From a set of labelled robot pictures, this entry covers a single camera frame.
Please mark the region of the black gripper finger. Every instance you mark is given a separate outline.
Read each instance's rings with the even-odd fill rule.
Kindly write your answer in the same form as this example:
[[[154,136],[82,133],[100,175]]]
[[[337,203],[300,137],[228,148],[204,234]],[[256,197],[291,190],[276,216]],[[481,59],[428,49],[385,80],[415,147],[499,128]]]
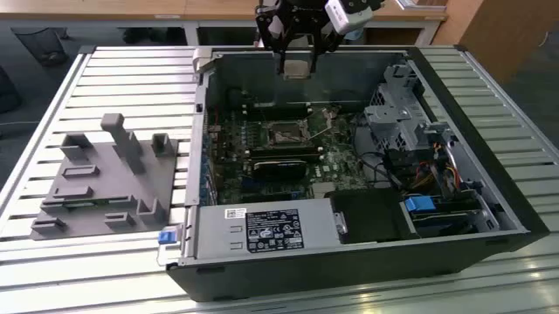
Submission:
[[[343,41],[340,35],[332,24],[325,24],[324,27],[315,31],[312,34],[312,53],[311,53],[311,66],[309,72],[316,71],[317,57],[325,52],[335,52]]]
[[[285,50],[289,44],[287,6],[256,6],[256,28],[261,47],[272,51],[276,74],[284,73]]]

